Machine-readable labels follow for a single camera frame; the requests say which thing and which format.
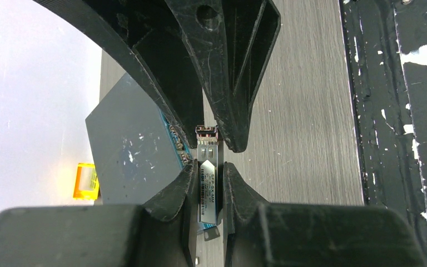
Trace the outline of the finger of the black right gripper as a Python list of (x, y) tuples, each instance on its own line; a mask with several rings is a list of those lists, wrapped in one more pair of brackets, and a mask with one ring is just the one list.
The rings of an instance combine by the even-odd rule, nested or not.
[(273, 1), (168, 1), (227, 147), (244, 152), (252, 108), (278, 38)]
[(165, 1), (41, 0), (84, 33), (151, 97), (181, 139), (197, 146), (202, 87)]

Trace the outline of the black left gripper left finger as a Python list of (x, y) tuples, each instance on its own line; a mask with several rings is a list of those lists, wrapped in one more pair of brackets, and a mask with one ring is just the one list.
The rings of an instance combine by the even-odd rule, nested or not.
[(194, 266), (198, 163), (142, 205), (0, 212), (0, 266)]

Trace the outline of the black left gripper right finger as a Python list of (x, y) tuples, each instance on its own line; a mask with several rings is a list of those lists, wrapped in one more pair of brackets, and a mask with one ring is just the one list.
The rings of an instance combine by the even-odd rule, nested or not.
[(269, 202), (230, 162), (223, 188), (225, 266), (427, 266), (389, 209)]

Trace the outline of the silver SFP plug module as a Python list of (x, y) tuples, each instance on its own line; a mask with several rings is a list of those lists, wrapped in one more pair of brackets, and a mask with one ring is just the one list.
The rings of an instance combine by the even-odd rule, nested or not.
[(224, 143), (217, 126), (197, 126), (196, 135), (200, 186), (198, 220), (204, 241), (210, 241), (220, 236), (217, 226), (221, 223)]

